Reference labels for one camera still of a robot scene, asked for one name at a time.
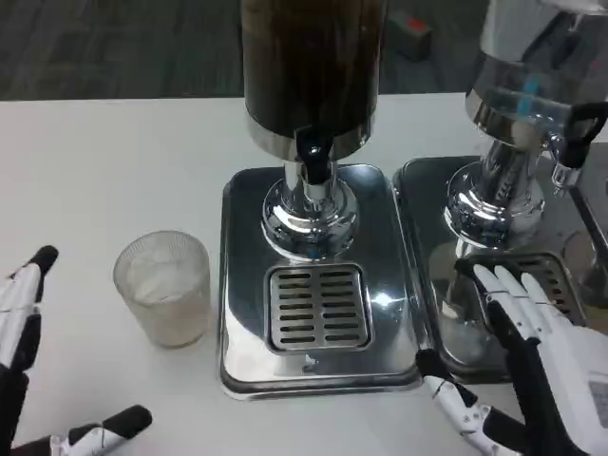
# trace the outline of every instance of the drip tray grate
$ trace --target drip tray grate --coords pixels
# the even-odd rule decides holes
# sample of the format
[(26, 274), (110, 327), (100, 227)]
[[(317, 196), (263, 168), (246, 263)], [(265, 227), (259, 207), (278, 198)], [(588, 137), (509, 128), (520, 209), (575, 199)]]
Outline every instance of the drip tray grate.
[(360, 349), (369, 343), (361, 271), (355, 265), (278, 268), (268, 285), (267, 333), (275, 349)]

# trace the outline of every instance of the dispenser spout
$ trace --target dispenser spout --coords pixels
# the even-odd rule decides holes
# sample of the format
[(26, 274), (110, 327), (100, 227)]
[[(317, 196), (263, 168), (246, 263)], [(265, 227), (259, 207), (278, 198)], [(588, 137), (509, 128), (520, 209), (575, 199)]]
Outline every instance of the dispenser spout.
[(556, 196), (562, 197), (577, 184), (589, 146), (607, 119), (608, 103), (578, 104), (572, 107), (563, 133), (547, 135), (544, 149), (556, 162), (551, 176)]

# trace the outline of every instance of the clear plastic container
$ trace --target clear plastic container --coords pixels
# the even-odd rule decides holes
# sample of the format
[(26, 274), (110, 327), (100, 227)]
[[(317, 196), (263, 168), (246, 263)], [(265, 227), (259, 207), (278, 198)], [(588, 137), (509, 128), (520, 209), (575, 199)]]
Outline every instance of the clear plastic container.
[(114, 283), (153, 343), (179, 348), (204, 334), (211, 315), (209, 257), (195, 238), (174, 231), (140, 237), (116, 260)]

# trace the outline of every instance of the floor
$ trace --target floor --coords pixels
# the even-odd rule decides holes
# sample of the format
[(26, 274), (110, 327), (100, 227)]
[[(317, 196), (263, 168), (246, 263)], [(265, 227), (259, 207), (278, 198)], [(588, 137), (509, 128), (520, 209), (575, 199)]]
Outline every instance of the floor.
[[(413, 63), (387, 43), (382, 93), (466, 90), (487, 0), (392, 0), (433, 30)], [(238, 0), (1, 0), (0, 99), (242, 95)]]

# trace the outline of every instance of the white table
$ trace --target white table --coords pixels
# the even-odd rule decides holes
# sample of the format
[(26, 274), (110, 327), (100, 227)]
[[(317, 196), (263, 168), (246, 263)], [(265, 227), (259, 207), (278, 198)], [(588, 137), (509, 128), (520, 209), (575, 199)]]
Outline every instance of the white table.
[[(414, 157), (476, 153), (485, 139), (463, 101), (381, 97), (372, 140), (345, 162), (392, 176)], [(180, 351), (144, 337), (112, 282), (122, 248), (151, 231), (190, 233), (209, 251), (215, 297), (222, 188), (240, 169), (280, 165), (249, 139), (242, 100), (3, 103), (0, 146), (0, 272), (46, 243), (60, 252), (18, 443), (141, 403), (154, 424), (122, 454), (473, 452), (423, 389), (238, 402), (219, 386), (215, 329)], [(477, 391), (518, 413), (509, 386)]]

